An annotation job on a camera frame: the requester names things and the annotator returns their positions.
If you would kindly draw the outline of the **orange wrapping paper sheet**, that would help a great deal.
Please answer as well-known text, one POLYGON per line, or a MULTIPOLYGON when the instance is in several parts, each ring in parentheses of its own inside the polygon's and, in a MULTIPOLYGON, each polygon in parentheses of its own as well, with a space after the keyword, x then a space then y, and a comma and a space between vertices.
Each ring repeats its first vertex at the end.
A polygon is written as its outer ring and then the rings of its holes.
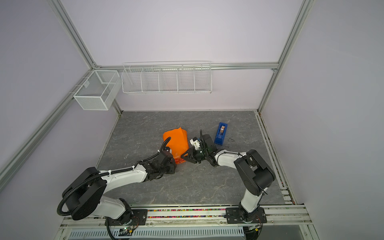
POLYGON ((168 137, 171 137, 171 140, 167 143, 167 147, 171 148, 176 164, 184 163, 181 155, 189 149, 187 131, 182 128, 167 131, 163 134, 163 140, 165 141, 168 137))

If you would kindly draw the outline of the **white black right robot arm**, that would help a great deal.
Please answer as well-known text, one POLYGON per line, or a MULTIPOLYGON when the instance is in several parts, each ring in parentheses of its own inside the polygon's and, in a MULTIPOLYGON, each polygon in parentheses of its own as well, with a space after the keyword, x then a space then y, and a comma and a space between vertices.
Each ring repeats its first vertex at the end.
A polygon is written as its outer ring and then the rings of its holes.
POLYGON ((250 222, 260 208, 260 201, 267 189, 276 180, 269 164, 254 149, 247 152, 231 152, 218 149, 208 134, 200 132, 199 138, 190 140, 191 147, 181 155, 184 161, 197 164, 206 160, 213 167, 229 167, 238 171, 246 187, 244 197, 239 203, 241 221, 250 222))

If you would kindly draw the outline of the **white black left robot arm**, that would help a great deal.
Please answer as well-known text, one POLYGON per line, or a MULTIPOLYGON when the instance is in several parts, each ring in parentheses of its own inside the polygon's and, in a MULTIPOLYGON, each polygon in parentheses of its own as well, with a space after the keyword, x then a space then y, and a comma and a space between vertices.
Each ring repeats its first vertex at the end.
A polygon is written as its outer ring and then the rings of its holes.
POLYGON ((105 193, 135 183, 158 180, 165 174, 174 174, 176 163, 167 146, 166 138, 151 157, 138 161, 132 167, 98 171, 95 167, 84 170, 63 192, 57 207, 59 216, 70 216, 74 221, 88 216, 105 217, 119 224, 129 224, 135 218, 132 208, 123 199, 113 199, 105 193))

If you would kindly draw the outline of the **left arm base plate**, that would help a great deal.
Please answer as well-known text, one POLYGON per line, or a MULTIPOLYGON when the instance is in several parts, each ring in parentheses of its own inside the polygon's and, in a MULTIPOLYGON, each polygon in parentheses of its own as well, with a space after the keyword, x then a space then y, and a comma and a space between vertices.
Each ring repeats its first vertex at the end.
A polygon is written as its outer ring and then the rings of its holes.
POLYGON ((105 226, 143 226, 146 224, 148 209, 133 209, 118 219, 107 218, 105 226))

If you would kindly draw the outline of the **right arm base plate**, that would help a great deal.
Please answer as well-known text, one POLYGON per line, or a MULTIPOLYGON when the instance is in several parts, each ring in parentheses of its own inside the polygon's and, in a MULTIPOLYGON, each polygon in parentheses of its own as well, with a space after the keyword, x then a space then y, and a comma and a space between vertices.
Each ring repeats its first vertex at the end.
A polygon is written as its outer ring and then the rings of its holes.
POLYGON ((264 224, 267 222, 265 210, 262 207, 256 208, 251 213, 240 207, 226 208, 224 217, 228 224, 264 224))

